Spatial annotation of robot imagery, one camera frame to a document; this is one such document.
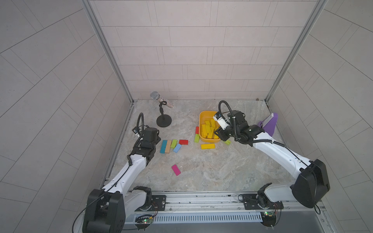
green wooden block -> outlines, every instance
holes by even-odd
[[[194,142],[199,142],[200,141],[200,135],[196,134],[194,137]]]
[[[175,148],[177,143],[178,143],[178,141],[176,139],[172,140],[171,148],[172,149]]]
[[[229,145],[231,143],[231,141],[230,140],[226,140],[224,143],[227,144],[227,145]]]

robotic arm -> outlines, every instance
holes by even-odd
[[[229,122],[223,116],[220,106],[224,103],[228,109]],[[330,190],[326,167],[323,162],[316,159],[311,161],[287,148],[284,144],[276,142],[268,133],[257,125],[249,126],[245,115],[240,111],[232,111],[229,104],[222,100],[219,111],[215,114],[220,128],[214,133],[223,141],[231,136],[235,141],[249,144],[266,153],[281,166],[283,166],[297,180],[294,184],[271,183],[264,185],[258,191],[259,205],[267,207],[270,202],[298,201],[308,208],[315,208],[316,203]]]
[[[140,118],[142,119],[141,130],[138,126]],[[129,195],[125,195],[136,177],[154,157],[156,145],[161,138],[159,130],[156,128],[147,127],[144,129],[144,115],[142,113],[137,120],[136,132],[139,133],[139,138],[132,152],[127,156],[128,162],[107,185],[101,190],[94,189],[88,196],[83,233],[122,232],[126,214],[134,213],[137,208],[148,210],[151,207],[150,188],[137,186]],[[140,219],[139,221],[146,223],[147,220]],[[149,224],[140,225],[141,228],[148,226]]]

yellow bin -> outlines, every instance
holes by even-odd
[[[217,111],[203,111],[200,113],[200,139],[203,142],[210,142],[210,143],[215,143],[220,141],[220,138],[218,139],[209,139],[209,138],[204,138],[202,136],[202,125],[205,123],[206,120],[211,120],[213,116],[217,113]]]

microphone grille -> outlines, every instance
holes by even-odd
[[[156,92],[156,91],[152,91],[152,92],[150,93],[150,97],[151,97],[153,100],[157,100],[157,99],[159,99],[159,94],[158,94],[158,92]]]

blue wooden block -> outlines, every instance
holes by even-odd
[[[180,145],[180,144],[177,144],[176,147],[175,147],[175,149],[173,149],[173,151],[174,151],[175,153],[177,153],[177,152],[180,150],[180,148],[181,148],[181,145]]]
[[[163,140],[161,151],[160,151],[161,154],[164,154],[164,151],[166,150],[166,146],[167,146],[167,140]]]

